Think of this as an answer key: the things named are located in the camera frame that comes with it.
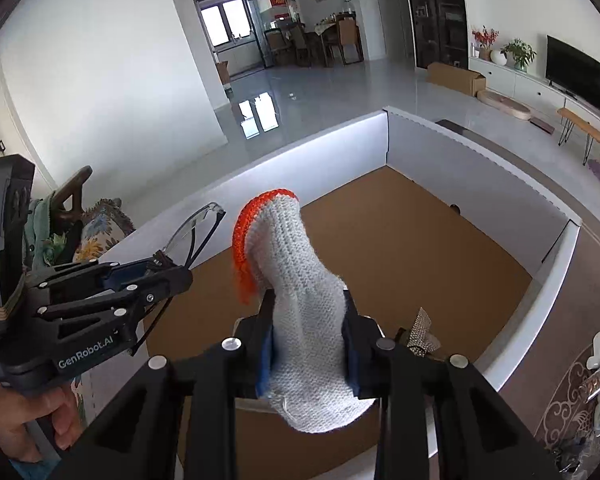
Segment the person's left hand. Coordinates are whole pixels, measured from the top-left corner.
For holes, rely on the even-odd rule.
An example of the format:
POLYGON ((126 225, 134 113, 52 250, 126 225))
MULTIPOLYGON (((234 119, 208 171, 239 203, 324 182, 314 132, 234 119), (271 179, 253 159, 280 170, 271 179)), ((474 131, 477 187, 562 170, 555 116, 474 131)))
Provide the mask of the person's left hand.
POLYGON ((55 443, 65 450, 73 446, 83 431, 76 397, 69 385, 27 398, 0 385, 0 448, 8 458, 23 463, 42 460, 27 423, 50 416, 55 443))

